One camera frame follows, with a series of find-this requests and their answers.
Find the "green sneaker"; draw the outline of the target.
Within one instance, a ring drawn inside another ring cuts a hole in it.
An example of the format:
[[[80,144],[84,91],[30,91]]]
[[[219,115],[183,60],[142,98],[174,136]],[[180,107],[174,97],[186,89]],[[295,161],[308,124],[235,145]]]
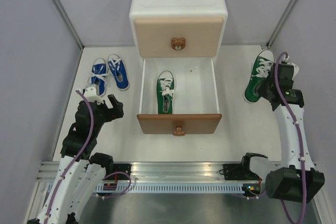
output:
[[[174,92],[175,79],[172,72],[168,70],[161,72],[156,81],[158,114],[173,113]]]
[[[275,56],[270,49],[263,49],[257,55],[251,65],[250,78],[243,94],[246,102],[255,103],[260,99],[261,96],[256,91],[257,86],[268,77],[274,63]]]

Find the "brown drawer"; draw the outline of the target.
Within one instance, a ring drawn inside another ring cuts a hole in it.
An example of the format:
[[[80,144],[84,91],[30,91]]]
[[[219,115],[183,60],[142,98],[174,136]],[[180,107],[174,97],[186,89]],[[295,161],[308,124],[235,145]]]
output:
[[[156,81],[163,71],[175,79],[173,113],[158,114]],[[144,134],[213,134],[222,119],[212,58],[145,58],[139,114]]]

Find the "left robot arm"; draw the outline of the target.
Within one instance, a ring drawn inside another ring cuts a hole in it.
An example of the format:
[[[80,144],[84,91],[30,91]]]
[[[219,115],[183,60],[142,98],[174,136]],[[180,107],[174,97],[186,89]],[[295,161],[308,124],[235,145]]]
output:
[[[114,176],[112,156],[91,152],[103,125],[124,116],[123,103],[110,94],[109,108],[89,90],[77,93],[82,100],[63,140],[56,178],[41,212],[28,223],[79,223],[98,183]]]

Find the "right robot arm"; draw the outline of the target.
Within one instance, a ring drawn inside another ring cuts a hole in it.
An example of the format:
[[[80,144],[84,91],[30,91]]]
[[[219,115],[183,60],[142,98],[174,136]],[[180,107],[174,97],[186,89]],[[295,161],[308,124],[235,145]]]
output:
[[[239,172],[245,179],[256,175],[261,178],[269,198],[310,202],[324,185],[325,177],[316,171],[309,154],[303,123],[303,94],[292,87],[297,70],[293,63],[273,65],[257,89],[270,102],[278,123],[280,166],[276,167],[265,155],[246,153]]]

